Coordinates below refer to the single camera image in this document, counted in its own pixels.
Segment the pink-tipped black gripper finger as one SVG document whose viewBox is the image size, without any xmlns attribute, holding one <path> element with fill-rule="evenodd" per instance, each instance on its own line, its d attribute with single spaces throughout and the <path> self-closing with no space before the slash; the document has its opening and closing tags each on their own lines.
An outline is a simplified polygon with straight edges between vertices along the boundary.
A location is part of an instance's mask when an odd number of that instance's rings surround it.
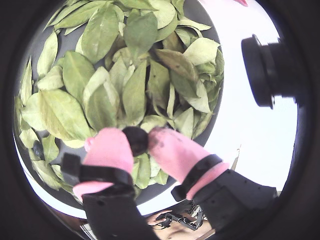
<svg viewBox="0 0 320 240">
<path fill-rule="evenodd" d="M 104 128 L 85 142 L 83 160 L 65 153 L 64 180 L 82 201 L 87 221 L 99 240 L 156 240 L 137 208 L 131 173 L 134 158 L 125 133 Z"/>
<path fill-rule="evenodd" d="M 179 132 L 155 127 L 148 137 L 150 154 L 179 183 L 171 191 L 173 198 L 194 201 L 218 232 L 251 222 L 277 198 L 276 188 L 231 170 L 229 163 Z"/>
</svg>

